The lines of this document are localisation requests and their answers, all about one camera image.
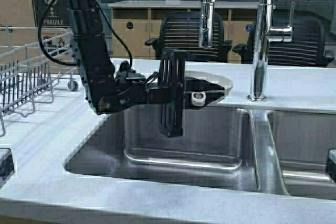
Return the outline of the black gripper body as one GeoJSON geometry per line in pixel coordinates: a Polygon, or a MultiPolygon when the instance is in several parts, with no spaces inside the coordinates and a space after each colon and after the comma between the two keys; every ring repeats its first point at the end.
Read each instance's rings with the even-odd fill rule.
{"type": "Polygon", "coordinates": [[[148,85],[148,103],[159,106],[159,131],[167,137],[183,135],[186,55],[181,49],[162,50],[158,81],[148,85]]]}

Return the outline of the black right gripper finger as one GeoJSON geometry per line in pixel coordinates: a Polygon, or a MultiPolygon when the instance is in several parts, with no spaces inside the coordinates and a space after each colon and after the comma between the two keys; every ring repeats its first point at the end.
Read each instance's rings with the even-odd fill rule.
{"type": "Polygon", "coordinates": [[[185,92],[184,108],[185,109],[200,109],[211,103],[218,103],[226,97],[226,92],[224,90],[219,91],[191,91],[185,92]],[[191,103],[191,93],[192,92],[205,92],[206,93],[206,102],[204,106],[193,106],[191,103]]]}

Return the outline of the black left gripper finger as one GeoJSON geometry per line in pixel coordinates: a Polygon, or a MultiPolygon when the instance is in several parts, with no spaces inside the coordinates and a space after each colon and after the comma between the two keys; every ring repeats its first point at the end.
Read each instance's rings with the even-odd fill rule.
{"type": "Polygon", "coordinates": [[[225,90],[225,88],[207,80],[185,77],[185,90],[225,90]]]}

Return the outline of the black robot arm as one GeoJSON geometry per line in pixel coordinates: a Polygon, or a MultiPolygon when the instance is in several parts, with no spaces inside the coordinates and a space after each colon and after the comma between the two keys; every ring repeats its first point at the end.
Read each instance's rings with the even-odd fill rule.
{"type": "Polygon", "coordinates": [[[189,77],[185,59],[189,53],[164,49],[160,68],[146,77],[123,61],[111,62],[96,0],[68,0],[76,63],[86,99],[96,114],[114,114],[138,105],[160,107],[159,130],[167,137],[183,134],[186,109],[199,109],[225,97],[220,84],[189,77]]]}

